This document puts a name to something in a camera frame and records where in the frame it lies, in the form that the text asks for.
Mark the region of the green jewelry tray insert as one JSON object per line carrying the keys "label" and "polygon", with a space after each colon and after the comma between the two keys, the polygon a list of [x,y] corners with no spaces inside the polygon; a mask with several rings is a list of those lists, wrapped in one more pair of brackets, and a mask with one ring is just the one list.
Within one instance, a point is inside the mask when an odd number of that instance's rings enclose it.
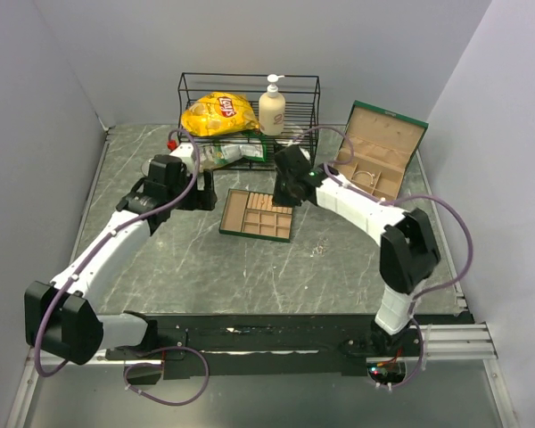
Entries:
{"label": "green jewelry tray insert", "polygon": [[230,189],[219,232],[281,243],[291,241],[293,208],[276,206],[273,195]]}

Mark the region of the silver chain jewelry pile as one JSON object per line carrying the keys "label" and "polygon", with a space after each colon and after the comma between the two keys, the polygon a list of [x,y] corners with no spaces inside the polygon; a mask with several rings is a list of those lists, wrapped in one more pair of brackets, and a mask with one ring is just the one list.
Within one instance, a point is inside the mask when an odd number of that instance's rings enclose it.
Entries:
{"label": "silver chain jewelry pile", "polygon": [[310,257],[319,257],[325,254],[326,250],[328,248],[328,239],[327,238],[321,238],[317,241],[315,246],[313,247]]}

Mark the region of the silver pearl bangle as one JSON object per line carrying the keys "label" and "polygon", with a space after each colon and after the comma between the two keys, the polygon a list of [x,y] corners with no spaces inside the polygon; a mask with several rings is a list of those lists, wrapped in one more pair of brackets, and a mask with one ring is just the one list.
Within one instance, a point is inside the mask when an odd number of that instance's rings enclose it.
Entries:
{"label": "silver pearl bangle", "polygon": [[375,186],[376,175],[374,173],[372,173],[370,171],[366,171],[366,170],[358,170],[358,171],[356,171],[353,174],[353,176],[351,178],[351,181],[361,184],[363,177],[367,177],[368,178],[368,183],[366,184],[366,186],[369,186],[369,187],[374,187]]}

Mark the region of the green jewelry box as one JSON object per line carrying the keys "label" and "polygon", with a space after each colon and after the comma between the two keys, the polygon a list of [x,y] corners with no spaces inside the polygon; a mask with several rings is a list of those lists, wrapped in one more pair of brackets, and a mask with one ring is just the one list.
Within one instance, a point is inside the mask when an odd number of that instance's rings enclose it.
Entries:
{"label": "green jewelry box", "polygon": [[[370,195],[384,200],[395,200],[399,195],[407,167],[414,157],[428,124],[356,101],[352,104],[345,130],[346,137],[337,152],[333,167],[353,185]],[[366,170],[376,175],[374,187],[352,182],[353,174]]]}

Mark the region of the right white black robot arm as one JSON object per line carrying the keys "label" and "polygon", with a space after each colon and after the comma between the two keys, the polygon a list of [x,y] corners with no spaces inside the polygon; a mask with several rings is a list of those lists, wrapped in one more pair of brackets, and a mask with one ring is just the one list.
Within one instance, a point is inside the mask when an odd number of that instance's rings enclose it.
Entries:
{"label": "right white black robot arm", "polygon": [[372,344],[382,355],[393,354],[402,346],[402,332],[414,312],[413,299],[440,263],[427,214],[372,200],[338,170],[324,164],[313,167],[297,145],[276,152],[275,165],[275,205],[295,207],[310,202],[346,219],[378,245],[384,292],[374,317]]}

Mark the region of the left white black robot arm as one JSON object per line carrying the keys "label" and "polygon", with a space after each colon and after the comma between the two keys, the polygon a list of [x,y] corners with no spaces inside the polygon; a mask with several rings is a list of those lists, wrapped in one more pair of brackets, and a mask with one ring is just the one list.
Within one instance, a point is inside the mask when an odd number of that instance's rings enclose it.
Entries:
{"label": "left white black robot arm", "polygon": [[216,201],[213,175],[201,172],[197,148],[181,144],[154,156],[147,175],[119,201],[89,246],[50,282],[34,282],[25,291],[26,341],[34,356],[46,351],[77,365],[98,350],[114,348],[128,348],[138,358],[152,356],[159,347],[156,321],[136,312],[101,316],[94,302],[172,210],[213,210]]}

